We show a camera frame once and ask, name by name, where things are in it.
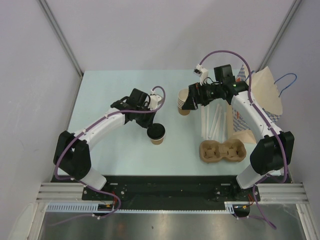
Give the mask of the black cup lid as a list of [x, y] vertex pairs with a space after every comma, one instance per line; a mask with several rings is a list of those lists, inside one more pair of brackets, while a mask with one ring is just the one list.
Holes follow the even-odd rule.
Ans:
[[160, 140], [165, 136], [166, 129], [165, 127], [160, 123], [153, 123], [148, 129], [147, 129], [147, 136], [151, 140]]

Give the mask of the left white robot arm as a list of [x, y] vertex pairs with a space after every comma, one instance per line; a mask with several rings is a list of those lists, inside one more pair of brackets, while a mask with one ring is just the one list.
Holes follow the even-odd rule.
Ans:
[[55, 178], [62, 180], [57, 173], [61, 169], [71, 179], [92, 187], [98, 199], [107, 199], [111, 188], [106, 184], [107, 179], [92, 167], [91, 150], [111, 131], [131, 121], [147, 130], [154, 145], [161, 144], [166, 130], [162, 124], [154, 122], [154, 117], [165, 99], [165, 95], [156, 94], [154, 89], [146, 93], [135, 88], [129, 96], [112, 103], [110, 109], [91, 125], [74, 133], [62, 132], [53, 159]]

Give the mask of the single brown paper cup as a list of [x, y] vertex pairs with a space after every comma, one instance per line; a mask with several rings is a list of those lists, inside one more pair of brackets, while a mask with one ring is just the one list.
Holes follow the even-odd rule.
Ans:
[[163, 135], [160, 138], [150, 138], [150, 141], [154, 145], [160, 145], [164, 141], [164, 139], [165, 139], [165, 135]]

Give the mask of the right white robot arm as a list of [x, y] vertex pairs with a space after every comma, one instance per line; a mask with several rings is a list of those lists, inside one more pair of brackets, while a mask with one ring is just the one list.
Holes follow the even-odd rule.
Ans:
[[182, 110], [194, 111], [216, 99], [223, 99], [238, 111], [257, 142], [250, 155], [249, 166], [236, 177], [237, 184], [230, 188], [231, 196], [242, 201], [249, 189], [263, 181], [270, 173], [283, 170], [288, 176], [288, 165], [294, 146], [290, 131], [282, 131], [259, 106], [245, 81], [236, 81], [231, 65], [214, 68], [215, 80], [208, 82], [209, 72], [198, 64], [194, 71], [199, 82], [189, 85]]

